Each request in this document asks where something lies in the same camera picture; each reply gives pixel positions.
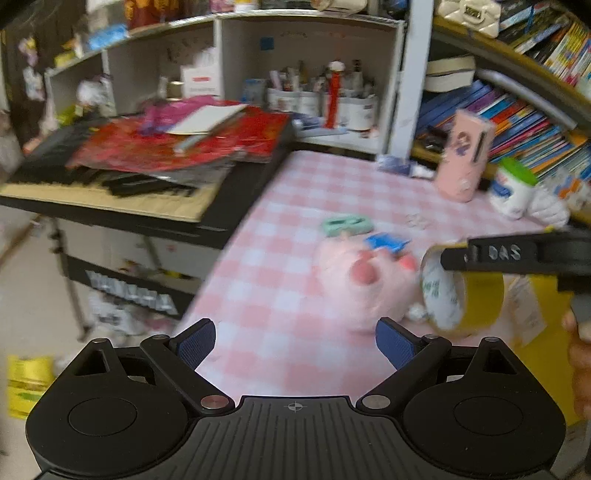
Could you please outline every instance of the pen holder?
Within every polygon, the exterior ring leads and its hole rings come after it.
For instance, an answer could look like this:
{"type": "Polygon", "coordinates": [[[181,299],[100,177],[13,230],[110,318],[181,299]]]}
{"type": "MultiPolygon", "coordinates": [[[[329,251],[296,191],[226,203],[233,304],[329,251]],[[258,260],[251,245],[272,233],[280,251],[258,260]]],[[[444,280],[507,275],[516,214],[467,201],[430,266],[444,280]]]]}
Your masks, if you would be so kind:
{"type": "MultiPolygon", "coordinates": [[[[348,130],[364,131],[373,127],[376,117],[378,98],[354,98],[352,90],[342,90],[347,96],[339,97],[336,111],[336,123],[348,130]]],[[[326,118],[329,106],[329,96],[324,95],[322,101],[322,115],[326,118]]]]}
{"type": "Polygon", "coordinates": [[[347,129],[361,132],[373,127],[378,105],[376,96],[370,98],[344,98],[343,100],[346,101],[349,110],[347,129]]]}
{"type": "Polygon", "coordinates": [[[320,95],[316,92],[300,92],[298,112],[310,116],[318,116],[320,111],[320,95]]]}
{"type": "Polygon", "coordinates": [[[269,110],[279,112],[297,112],[300,103],[299,92],[283,92],[273,88],[268,89],[269,110]]]}

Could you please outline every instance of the human hand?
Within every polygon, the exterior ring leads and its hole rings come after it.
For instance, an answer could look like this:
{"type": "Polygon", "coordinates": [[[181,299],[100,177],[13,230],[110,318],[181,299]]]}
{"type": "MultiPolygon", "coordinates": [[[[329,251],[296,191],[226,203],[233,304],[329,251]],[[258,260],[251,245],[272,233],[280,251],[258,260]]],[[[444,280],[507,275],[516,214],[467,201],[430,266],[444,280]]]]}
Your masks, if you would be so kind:
{"type": "Polygon", "coordinates": [[[570,310],[562,318],[563,328],[571,333],[569,362],[574,369],[574,410],[591,420],[591,344],[579,338],[577,322],[570,310]]]}

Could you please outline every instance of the metal screw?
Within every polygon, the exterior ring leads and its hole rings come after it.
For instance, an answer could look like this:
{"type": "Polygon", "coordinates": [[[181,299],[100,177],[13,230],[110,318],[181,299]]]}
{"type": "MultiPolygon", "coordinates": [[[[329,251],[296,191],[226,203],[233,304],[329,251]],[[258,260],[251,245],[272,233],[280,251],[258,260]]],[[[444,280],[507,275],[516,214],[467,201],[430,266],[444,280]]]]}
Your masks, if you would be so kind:
{"type": "Polygon", "coordinates": [[[230,401],[223,395],[208,395],[201,399],[201,406],[208,410],[219,410],[227,407],[230,401]]]}
{"type": "Polygon", "coordinates": [[[382,410],[390,405],[390,399],[383,395],[368,395],[361,403],[372,410],[382,410]]]}

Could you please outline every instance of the plastic bag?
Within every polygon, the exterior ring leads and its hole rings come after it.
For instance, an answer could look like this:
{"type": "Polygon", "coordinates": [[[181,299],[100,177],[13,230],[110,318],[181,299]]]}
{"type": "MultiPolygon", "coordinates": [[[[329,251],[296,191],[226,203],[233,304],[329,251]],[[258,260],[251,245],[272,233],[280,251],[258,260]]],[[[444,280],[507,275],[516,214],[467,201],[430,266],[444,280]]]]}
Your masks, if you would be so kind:
{"type": "Polygon", "coordinates": [[[263,112],[249,106],[244,114],[182,155],[173,151],[183,137],[140,133],[143,119],[115,119],[101,127],[69,162],[69,167],[118,170],[154,175],[181,170],[226,158],[238,152],[250,161],[267,161],[289,115],[263,112]]]}

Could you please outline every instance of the white container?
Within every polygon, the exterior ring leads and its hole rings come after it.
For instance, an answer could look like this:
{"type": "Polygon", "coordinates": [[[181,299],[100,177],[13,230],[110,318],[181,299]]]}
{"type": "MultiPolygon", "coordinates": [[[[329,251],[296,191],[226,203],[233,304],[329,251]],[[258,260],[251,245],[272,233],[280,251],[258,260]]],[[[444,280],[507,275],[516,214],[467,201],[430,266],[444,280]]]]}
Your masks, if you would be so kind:
{"type": "Polygon", "coordinates": [[[537,179],[531,170],[514,158],[503,158],[488,190],[488,198],[498,212],[517,220],[527,210],[536,183],[537,179]]]}
{"type": "Polygon", "coordinates": [[[378,104],[376,96],[371,98],[346,98],[349,104],[349,125],[347,129],[362,132],[375,124],[375,112],[378,104]]]}
{"type": "Polygon", "coordinates": [[[300,92],[298,112],[310,116],[318,116],[320,111],[320,96],[316,92],[300,92]]]}
{"type": "Polygon", "coordinates": [[[283,92],[269,88],[269,109],[279,112],[297,112],[300,104],[299,92],[283,92]]]}
{"type": "MultiPolygon", "coordinates": [[[[339,101],[336,105],[336,126],[337,127],[346,127],[349,125],[349,97],[342,96],[339,97],[339,101]]],[[[328,93],[324,94],[324,99],[322,101],[322,117],[326,118],[329,111],[330,105],[330,95],[328,93]]]]}

